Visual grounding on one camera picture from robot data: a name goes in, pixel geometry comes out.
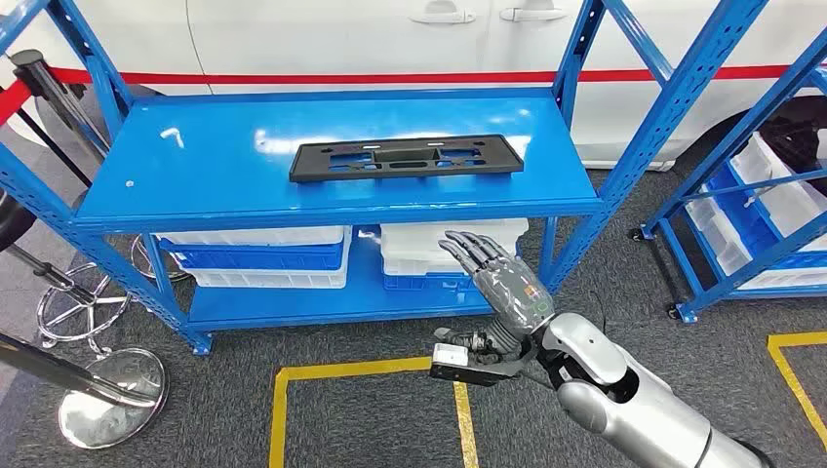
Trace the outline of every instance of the storage bin stack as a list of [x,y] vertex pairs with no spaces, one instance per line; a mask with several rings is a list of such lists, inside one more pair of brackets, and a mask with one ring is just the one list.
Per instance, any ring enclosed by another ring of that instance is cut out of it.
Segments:
[[[791,176],[792,171],[755,132],[746,148],[722,166],[702,191]],[[702,234],[701,248],[729,276],[755,255],[827,210],[827,197],[805,181],[694,200],[687,212]],[[789,255],[740,290],[827,285],[827,236]]]
[[350,226],[156,234],[199,286],[344,288]]
[[437,241],[446,230],[470,231],[495,239],[511,254],[517,238],[529,229],[525,218],[472,221],[409,222],[381,224],[382,273],[387,290],[444,289],[476,292],[471,278]]

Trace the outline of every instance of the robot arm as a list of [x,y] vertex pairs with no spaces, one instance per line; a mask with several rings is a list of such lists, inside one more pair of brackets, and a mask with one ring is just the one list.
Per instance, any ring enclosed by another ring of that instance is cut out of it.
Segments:
[[491,304],[482,331],[438,329],[431,376],[480,385],[512,378],[533,359],[577,424],[645,468],[773,466],[759,450],[713,428],[654,373],[584,317],[555,314],[529,267],[494,240],[447,231],[450,252]]

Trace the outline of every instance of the yellow floor tape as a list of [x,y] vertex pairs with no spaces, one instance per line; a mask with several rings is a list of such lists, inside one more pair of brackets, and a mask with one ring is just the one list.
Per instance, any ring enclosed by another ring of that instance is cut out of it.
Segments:
[[804,410],[809,420],[809,424],[815,429],[815,432],[824,444],[824,449],[827,450],[827,427],[824,427],[824,421],[821,420],[821,416],[818,414],[818,411],[815,410],[807,393],[805,393],[804,387],[802,387],[798,377],[796,377],[792,368],[790,368],[790,363],[787,362],[787,359],[781,352],[781,348],[784,347],[808,346],[812,344],[827,344],[827,331],[771,334],[767,340],[767,349],[769,350],[769,355],[778,366],[778,370],[781,371],[781,375],[784,377],[787,385],[789,385],[790,390],[793,391],[793,395],[795,395],[801,404],[802,410]]
[[[404,371],[427,371],[430,368],[431,358],[429,357],[281,368],[276,374],[276,385],[273,391],[273,422],[270,428],[270,468],[284,467],[285,434],[287,431],[287,386],[291,380],[354,377],[358,375]],[[462,459],[465,463],[465,468],[479,468],[477,444],[474,440],[474,426],[471,422],[471,407],[468,403],[468,388],[464,383],[455,382],[453,385],[453,395],[456,403],[459,438],[462,445]]]

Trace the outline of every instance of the blue metal shelf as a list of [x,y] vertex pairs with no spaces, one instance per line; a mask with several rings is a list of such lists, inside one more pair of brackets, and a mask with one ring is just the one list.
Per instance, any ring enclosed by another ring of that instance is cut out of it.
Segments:
[[[0,19],[0,53],[45,10],[89,70],[114,141],[77,211],[2,145],[0,184],[197,354],[209,353],[213,330],[483,313],[488,305],[478,294],[386,290],[377,249],[359,238],[343,290],[199,288],[185,314],[150,233],[542,216],[538,274],[554,293],[766,3],[721,0],[673,67],[621,0],[584,0],[554,83],[544,88],[135,99],[71,0],[23,0]],[[580,70],[605,12],[662,91],[596,191],[569,129]],[[484,134],[508,138],[524,170],[301,184],[288,179],[303,142]],[[560,215],[579,221],[553,256]],[[141,234],[156,285],[103,240],[115,232]]]
[[[160,137],[167,129],[181,145]],[[508,138],[525,169],[288,180],[304,141],[483,134]],[[182,196],[172,199],[171,187]],[[74,223],[162,232],[585,215],[601,206],[547,88],[160,97],[130,112]]]
[[[783,237],[772,223],[766,208],[760,200],[747,204],[755,189],[769,187],[796,180],[809,180],[825,176],[824,170],[778,177],[761,182],[745,184],[731,167],[730,158],[747,141],[753,132],[784,101],[791,98],[800,88],[814,87],[827,92],[827,76],[821,63],[827,59],[827,28],[813,40],[804,52],[781,75],[775,84],[759,99],[709,152],[708,156],[694,169],[678,190],[643,224],[642,234],[646,239],[653,239],[656,231],[661,231],[667,247],[675,255],[681,270],[686,275],[692,289],[693,297],[686,302],[675,304],[681,319],[687,323],[697,322],[697,312],[723,299],[773,298],[773,297],[812,297],[827,295],[827,285],[760,288],[740,290],[751,279],[767,270],[784,270],[789,268],[821,267],[825,264],[824,252],[803,252],[799,250],[827,233],[827,213],[816,216],[804,226],[787,237]],[[701,187],[708,185],[710,190],[701,192]],[[753,257],[738,270],[725,275],[718,260],[694,222],[686,212],[686,205],[691,200],[714,197],[724,214],[741,233],[745,247]],[[700,287],[697,276],[683,246],[674,236],[671,220],[676,215],[687,219],[690,231],[697,241],[704,257],[712,268],[716,281],[707,290]]]
[[382,257],[373,236],[355,234],[347,285],[341,290],[201,288],[187,326],[196,331],[420,319],[487,314],[481,294],[429,289],[389,291],[382,286]]

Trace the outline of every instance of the chrome stanchion base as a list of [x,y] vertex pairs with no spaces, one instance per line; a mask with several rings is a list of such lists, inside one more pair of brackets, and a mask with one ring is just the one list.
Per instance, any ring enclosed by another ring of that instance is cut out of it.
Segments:
[[105,449],[134,436],[161,410],[169,393],[164,365],[143,349],[114,351],[86,369],[123,388],[150,396],[156,404],[151,408],[116,406],[79,392],[66,392],[58,413],[60,431],[81,449]]

